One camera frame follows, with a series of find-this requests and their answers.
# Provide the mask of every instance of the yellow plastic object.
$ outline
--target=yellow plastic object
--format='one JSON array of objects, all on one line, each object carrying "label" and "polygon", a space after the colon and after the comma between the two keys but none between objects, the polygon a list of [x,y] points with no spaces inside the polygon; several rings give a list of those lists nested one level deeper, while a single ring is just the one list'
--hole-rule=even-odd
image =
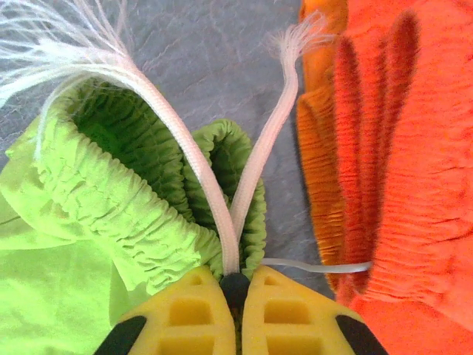
[{"label": "yellow plastic object", "polygon": [[260,266],[243,311],[243,355],[354,355],[337,325],[340,314],[363,322],[350,309]]},{"label": "yellow plastic object", "polygon": [[222,290],[206,266],[155,294],[121,322],[146,324],[128,355],[233,355],[235,326]]}]

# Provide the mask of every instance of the black plastic piece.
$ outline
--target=black plastic piece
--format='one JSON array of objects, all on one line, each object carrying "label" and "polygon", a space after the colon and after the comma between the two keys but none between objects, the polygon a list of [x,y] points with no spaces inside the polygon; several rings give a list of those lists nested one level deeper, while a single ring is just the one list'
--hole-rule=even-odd
[{"label": "black plastic piece", "polygon": [[118,323],[94,355],[128,355],[146,324],[146,318],[136,316]]},{"label": "black plastic piece", "polygon": [[242,308],[248,295],[250,280],[240,273],[229,274],[220,280],[220,288],[229,308]]},{"label": "black plastic piece", "polygon": [[389,355],[366,324],[345,315],[336,320],[355,355]]}]

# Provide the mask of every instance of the lime green fabric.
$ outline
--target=lime green fabric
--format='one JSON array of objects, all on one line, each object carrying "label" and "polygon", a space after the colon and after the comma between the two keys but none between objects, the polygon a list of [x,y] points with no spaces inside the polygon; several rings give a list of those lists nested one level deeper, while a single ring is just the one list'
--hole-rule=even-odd
[{"label": "lime green fabric", "polygon": [[[117,318],[222,253],[200,185],[133,92],[90,81],[9,148],[0,174],[0,352],[91,354]],[[194,133],[231,202],[251,151],[231,121]],[[240,246],[251,277],[265,247],[262,182]]]}]

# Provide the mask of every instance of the wrinkled gray fabric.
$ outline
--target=wrinkled gray fabric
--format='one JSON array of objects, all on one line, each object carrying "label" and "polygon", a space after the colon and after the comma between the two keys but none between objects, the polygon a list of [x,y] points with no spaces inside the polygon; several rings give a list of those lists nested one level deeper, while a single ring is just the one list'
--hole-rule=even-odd
[{"label": "wrinkled gray fabric", "polygon": [[[54,2],[61,6],[61,1]],[[116,18],[115,2],[102,0],[111,19]],[[296,23],[299,7],[300,0],[129,1],[130,52],[190,130],[229,118],[256,141],[283,86],[282,69],[268,54],[266,35]],[[38,113],[46,93],[44,87],[23,92],[0,112],[0,168],[7,162],[5,149]],[[266,256],[320,263],[304,192],[294,110],[263,178],[268,202]],[[323,275],[278,269],[332,296]]]}]

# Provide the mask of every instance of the gray cloth background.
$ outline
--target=gray cloth background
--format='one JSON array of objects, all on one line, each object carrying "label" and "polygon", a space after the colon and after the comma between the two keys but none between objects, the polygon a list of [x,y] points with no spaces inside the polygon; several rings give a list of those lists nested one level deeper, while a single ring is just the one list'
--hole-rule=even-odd
[{"label": "gray cloth background", "polygon": [[[69,0],[51,1],[60,7]],[[117,0],[102,3],[113,21]],[[279,61],[268,52],[267,34],[297,23],[299,8],[300,0],[129,0],[130,52],[190,130],[229,118],[254,142],[284,82]],[[5,149],[38,114],[47,93],[44,87],[28,90],[0,111],[0,168],[7,162]],[[263,174],[268,202],[266,256],[320,263],[295,118],[293,110]],[[322,274],[277,269],[332,296]]]}]

